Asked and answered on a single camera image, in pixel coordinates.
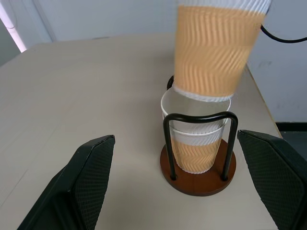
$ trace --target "black cable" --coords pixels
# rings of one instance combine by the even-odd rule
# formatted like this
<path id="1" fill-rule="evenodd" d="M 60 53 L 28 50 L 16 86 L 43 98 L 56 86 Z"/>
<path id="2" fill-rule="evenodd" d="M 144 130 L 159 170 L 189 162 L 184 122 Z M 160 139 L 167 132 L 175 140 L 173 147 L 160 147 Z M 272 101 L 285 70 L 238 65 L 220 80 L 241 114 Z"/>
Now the black cable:
<path id="1" fill-rule="evenodd" d="M 297 40 L 284 40 L 284 39 L 280 39 L 278 37 L 275 37 L 274 35 L 270 34 L 269 31 L 267 31 L 263 25 L 261 25 L 261 30 L 271 39 L 277 41 L 277 42 L 281 42 L 281 43 L 299 43 L 299 42 L 304 42 L 307 41 L 307 37 L 301 38 L 301 39 L 297 39 Z"/>

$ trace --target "beige table surface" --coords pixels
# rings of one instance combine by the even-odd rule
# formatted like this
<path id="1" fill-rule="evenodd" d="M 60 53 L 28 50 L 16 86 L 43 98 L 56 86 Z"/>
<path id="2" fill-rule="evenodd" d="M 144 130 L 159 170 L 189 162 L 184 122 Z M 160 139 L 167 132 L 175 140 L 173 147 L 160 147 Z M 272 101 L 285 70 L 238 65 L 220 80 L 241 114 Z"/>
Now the beige table surface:
<path id="1" fill-rule="evenodd" d="M 173 189 L 159 165 L 160 99 L 172 34 L 37 45 L 0 68 L 0 229 L 16 229 L 76 149 L 114 134 L 98 230 L 275 230 L 239 142 L 232 183 L 210 197 Z M 249 71 L 232 108 L 239 129 L 279 136 Z M 224 132 L 227 139 L 229 124 Z"/>

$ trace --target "stacked paper cups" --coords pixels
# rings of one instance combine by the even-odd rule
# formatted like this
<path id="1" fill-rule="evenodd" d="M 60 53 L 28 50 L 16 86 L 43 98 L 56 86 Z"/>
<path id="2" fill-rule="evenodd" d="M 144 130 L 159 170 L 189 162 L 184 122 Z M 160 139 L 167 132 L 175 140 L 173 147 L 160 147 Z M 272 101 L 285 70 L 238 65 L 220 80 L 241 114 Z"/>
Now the stacked paper cups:
<path id="1" fill-rule="evenodd" d="M 228 111 L 271 0 L 179 0 L 175 81 L 162 98 L 164 116 Z M 204 173 L 214 164 L 227 121 L 171 123 L 180 168 Z"/>

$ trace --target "wooden base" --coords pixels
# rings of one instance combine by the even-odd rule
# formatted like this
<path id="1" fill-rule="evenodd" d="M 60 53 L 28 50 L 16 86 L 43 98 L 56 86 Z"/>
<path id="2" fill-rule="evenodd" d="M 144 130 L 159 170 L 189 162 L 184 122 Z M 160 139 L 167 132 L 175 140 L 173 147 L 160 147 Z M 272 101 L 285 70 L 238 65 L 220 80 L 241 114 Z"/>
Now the wooden base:
<path id="1" fill-rule="evenodd" d="M 222 140 L 216 159 L 212 168 L 203 174 L 191 174 L 183 171 L 175 163 L 177 179 L 170 178 L 170 168 L 167 158 L 166 147 L 164 146 L 160 156 L 160 164 L 163 176 L 167 182 L 178 191 L 191 196 L 211 196 L 224 190 L 232 181 L 236 171 L 236 157 L 232 154 L 227 181 L 222 181 L 224 161 L 227 150 L 226 141 Z"/>

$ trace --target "white paper cup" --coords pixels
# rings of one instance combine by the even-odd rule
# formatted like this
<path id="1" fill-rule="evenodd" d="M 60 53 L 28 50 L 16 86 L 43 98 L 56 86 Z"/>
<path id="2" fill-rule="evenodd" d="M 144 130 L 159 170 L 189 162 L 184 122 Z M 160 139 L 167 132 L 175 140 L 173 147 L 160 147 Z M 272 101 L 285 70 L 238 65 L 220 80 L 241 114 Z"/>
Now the white paper cup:
<path id="1" fill-rule="evenodd" d="M 187 98 L 170 88 L 162 97 L 161 108 L 163 118 L 168 114 L 183 114 L 189 116 L 207 116 L 219 112 L 228 111 L 231 100 L 219 103 L 202 102 Z M 191 124 L 181 121 L 171 121 L 170 126 L 174 129 L 190 134 L 205 134 L 213 132 L 224 125 L 226 119 L 206 124 Z"/>
<path id="2" fill-rule="evenodd" d="M 199 101 L 230 99 L 271 0 L 179 0 L 174 87 Z"/>
<path id="3" fill-rule="evenodd" d="M 225 125 L 206 134 L 183 133 L 170 127 L 177 165 L 192 174 L 205 173 L 214 164 Z"/>

